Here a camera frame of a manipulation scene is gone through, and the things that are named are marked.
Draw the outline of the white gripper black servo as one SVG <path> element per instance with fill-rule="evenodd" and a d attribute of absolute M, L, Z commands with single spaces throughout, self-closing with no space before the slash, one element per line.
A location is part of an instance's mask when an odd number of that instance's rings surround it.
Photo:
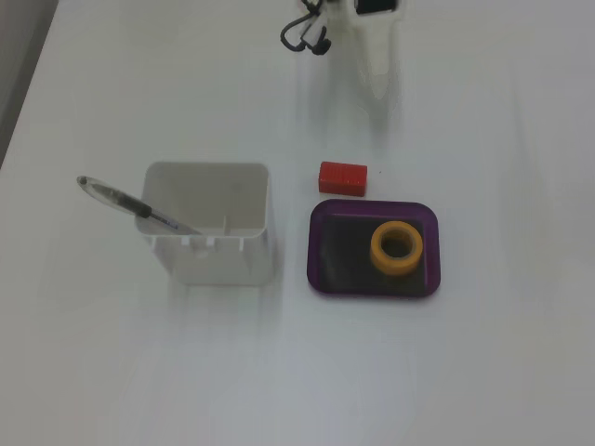
<path fill-rule="evenodd" d="M 359 80 L 370 118 L 386 125 L 401 95 L 397 20 L 403 15 L 403 1 L 351 0 L 346 15 L 364 20 L 354 35 Z"/>

